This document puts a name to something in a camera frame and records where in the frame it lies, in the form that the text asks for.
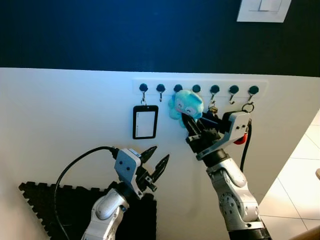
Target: blue plush toy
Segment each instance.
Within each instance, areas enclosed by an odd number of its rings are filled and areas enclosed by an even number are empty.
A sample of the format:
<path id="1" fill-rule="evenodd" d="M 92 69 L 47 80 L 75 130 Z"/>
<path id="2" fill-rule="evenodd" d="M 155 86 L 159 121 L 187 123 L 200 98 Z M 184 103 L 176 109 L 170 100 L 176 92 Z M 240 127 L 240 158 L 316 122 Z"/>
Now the blue plush toy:
<path id="1" fill-rule="evenodd" d="M 169 107 L 170 117 L 179 120 L 181 127 L 185 128 L 181 113 L 197 120 L 202 117 L 204 102 L 196 93 L 190 90 L 180 90 L 169 100 Z"/>

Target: key ring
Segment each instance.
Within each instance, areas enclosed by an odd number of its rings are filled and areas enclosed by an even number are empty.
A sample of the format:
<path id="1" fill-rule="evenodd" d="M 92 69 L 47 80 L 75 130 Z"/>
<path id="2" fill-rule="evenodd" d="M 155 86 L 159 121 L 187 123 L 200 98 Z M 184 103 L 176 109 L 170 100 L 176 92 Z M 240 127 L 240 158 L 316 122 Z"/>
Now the key ring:
<path id="1" fill-rule="evenodd" d="M 252 106 L 251 111 L 248 111 L 248 110 L 245 109 L 245 107 L 246 107 L 246 106 L 249 106 L 249 105 Z M 246 104 L 244 104 L 244 105 L 242 106 L 242 109 L 241 109 L 241 110 L 242 110 L 243 112 L 246 112 L 246 113 L 252 113 L 252 112 L 254 111 L 254 109 L 255 109 L 254 103 L 253 103 L 253 102 L 247 102 Z"/>

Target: white light switch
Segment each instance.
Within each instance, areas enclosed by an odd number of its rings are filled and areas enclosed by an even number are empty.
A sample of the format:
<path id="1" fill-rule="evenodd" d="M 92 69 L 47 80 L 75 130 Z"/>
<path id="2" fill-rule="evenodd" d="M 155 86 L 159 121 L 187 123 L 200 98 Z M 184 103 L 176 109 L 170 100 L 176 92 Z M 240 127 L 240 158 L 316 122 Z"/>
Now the white light switch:
<path id="1" fill-rule="evenodd" d="M 259 11 L 278 12 L 282 0 L 261 0 Z"/>
<path id="2" fill-rule="evenodd" d="M 242 0 L 237 22 L 283 23 L 291 0 Z"/>

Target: white floor tile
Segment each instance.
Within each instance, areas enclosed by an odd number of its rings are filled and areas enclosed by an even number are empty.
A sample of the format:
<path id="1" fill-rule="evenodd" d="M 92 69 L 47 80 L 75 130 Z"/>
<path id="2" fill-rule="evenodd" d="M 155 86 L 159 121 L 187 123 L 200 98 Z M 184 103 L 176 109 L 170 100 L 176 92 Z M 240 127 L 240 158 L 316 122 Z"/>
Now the white floor tile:
<path id="1" fill-rule="evenodd" d="M 302 221 L 304 222 L 308 230 L 314 229 L 320 226 L 320 220 L 302 219 Z"/>
<path id="2" fill-rule="evenodd" d="M 315 118 L 313 119 L 311 125 L 320 125 L 320 110 L 316 114 Z"/>
<path id="3" fill-rule="evenodd" d="M 278 179 L 303 219 L 320 220 L 320 161 L 290 158 Z"/>
<path id="4" fill-rule="evenodd" d="M 320 125 L 310 125 L 307 131 L 305 132 L 312 142 L 320 148 Z"/>
<path id="5" fill-rule="evenodd" d="M 319 148 L 304 135 L 293 153 L 291 154 L 291 158 L 295 159 L 320 159 L 320 150 Z"/>
<path id="6" fill-rule="evenodd" d="M 300 218 L 261 216 L 272 240 L 289 240 L 307 231 Z"/>
<path id="7" fill-rule="evenodd" d="M 260 203 L 259 212 L 266 216 L 300 218 L 278 178 L 275 179 Z"/>

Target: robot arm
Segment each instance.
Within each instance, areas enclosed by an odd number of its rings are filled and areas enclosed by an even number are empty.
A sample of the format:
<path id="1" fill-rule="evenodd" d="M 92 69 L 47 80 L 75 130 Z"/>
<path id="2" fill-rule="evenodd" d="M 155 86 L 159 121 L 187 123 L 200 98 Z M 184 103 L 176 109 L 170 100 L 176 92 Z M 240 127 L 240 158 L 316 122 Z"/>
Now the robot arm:
<path id="1" fill-rule="evenodd" d="M 91 210 L 91 221 L 82 240 L 115 240 L 117 228 L 130 204 L 140 200 L 147 187 L 156 191 L 154 183 L 169 161 L 167 155 L 156 165 L 155 171 L 149 174 L 143 164 L 156 148 L 153 146 L 141 154 L 127 148 L 118 151 L 114 168 L 121 182 L 95 202 Z"/>
<path id="2" fill-rule="evenodd" d="M 227 112 L 222 120 L 205 119 L 211 126 L 214 123 L 215 128 L 209 129 L 201 120 L 196 123 L 186 114 L 182 114 L 182 120 L 189 132 L 186 142 L 197 154 L 196 158 L 207 166 L 206 172 L 218 195 L 219 208 L 230 239 L 271 240 L 245 175 L 223 149 L 244 136 L 250 114 Z"/>

